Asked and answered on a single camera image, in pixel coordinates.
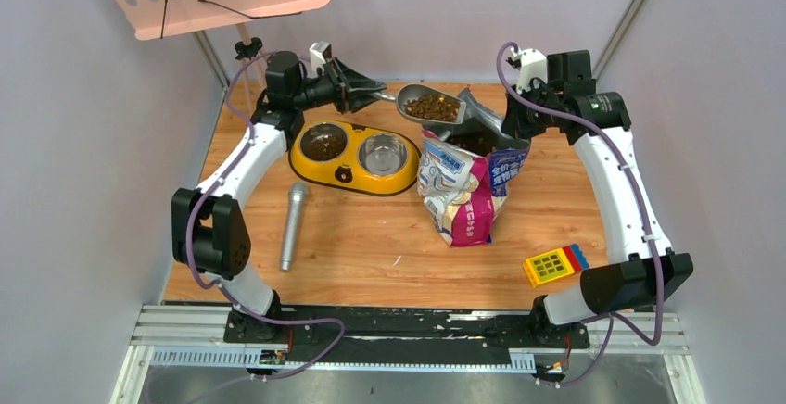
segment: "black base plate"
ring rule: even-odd
[[[328,317],[343,321],[347,331],[325,362],[507,364],[509,348],[565,348],[564,337],[539,342],[529,331],[529,315],[509,311],[283,306],[280,313],[285,321]],[[334,324],[310,325],[308,330],[297,325],[270,339],[269,333],[253,332],[258,323],[250,316],[232,311],[229,322],[233,328],[226,328],[227,342],[258,344],[268,338],[264,342],[291,344],[286,358],[292,361],[311,360],[338,334]],[[261,329],[268,332],[266,326]],[[572,348],[590,346],[584,326],[567,335]]]

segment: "yellow pet bowl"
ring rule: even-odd
[[[344,121],[309,125],[289,151],[289,165],[301,179],[374,196],[409,189],[419,159],[407,137]]]

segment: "wooden board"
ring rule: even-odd
[[[390,84],[396,93],[402,84]],[[433,84],[458,94],[465,84]],[[501,113],[498,84],[472,84],[475,97]],[[233,97],[245,104],[243,89]],[[306,112],[315,120],[351,120],[402,133],[422,146],[420,125],[402,118],[392,103],[377,102],[352,116],[332,107]],[[224,112],[208,156],[207,176],[223,162],[244,132],[243,123]],[[448,248],[437,234],[413,187],[392,197],[374,197],[311,184],[298,252],[290,272],[279,272],[287,192],[298,177],[286,158],[265,174],[244,217],[251,234],[251,261],[282,301],[308,304],[529,309],[540,295],[560,291],[578,277],[533,288],[522,261],[577,243],[589,265],[606,264],[601,217],[587,173],[563,136],[536,137],[522,173],[492,230],[494,243]],[[401,256],[399,263],[393,266]],[[204,291],[189,270],[175,263],[164,295],[168,299],[219,299]]]

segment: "gray wall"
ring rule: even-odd
[[[0,400],[105,403],[219,89],[190,37],[138,42],[113,0],[2,1]]]
[[[668,302],[709,402],[782,402],[786,0],[650,0],[604,76],[695,274]]]
[[[352,68],[384,80],[494,81],[500,45],[588,48],[597,57],[629,0],[332,0],[302,15],[249,22],[269,50],[306,53],[318,40]],[[210,32],[237,69],[235,28]]]

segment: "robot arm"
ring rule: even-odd
[[[546,57],[535,49],[514,50],[508,63],[520,70],[515,91],[526,101],[588,120],[610,138],[640,187],[651,228],[649,233],[644,231],[640,205],[626,168],[600,136],[574,121],[539,114],[508,95],[504,133],[532,138],[556,127],[575,148],[598,200],[609,259],[608,266],[583,271],[579,284],[537,298],[533,314],[540,328],[536,330],[547,331],[548,327],[611,311],[653,305],[657,285],[651,241],[663,267],[664,298],[670,296],[692,273],[691,257],[674,253],[655,218],[637,168],[630,118],[622,97],[614,92],[596,93],[587,51]]]
[[[314,50],[323,53],[318,57]],[[268,58],[267,89],[243,139],[230,156],[195,189],[179,189],[172,197],[172,254],[187,264],[190,239],[196,269],[246,309],[268,315],[275,292],[248,264],[251,239],[242,210],[271,165],[291,147],[303,127],[303,110],[334,103],[339,112],[357,112],[376,100],[387,87],[348,68],[330,54],[330,44],[311,48],[316,78],[308,78],[297,55],[279,52]],[[193,232],[187,223],[198,200],[216,185],[196,212]],[[203,223],[212,218],[212,224]]]

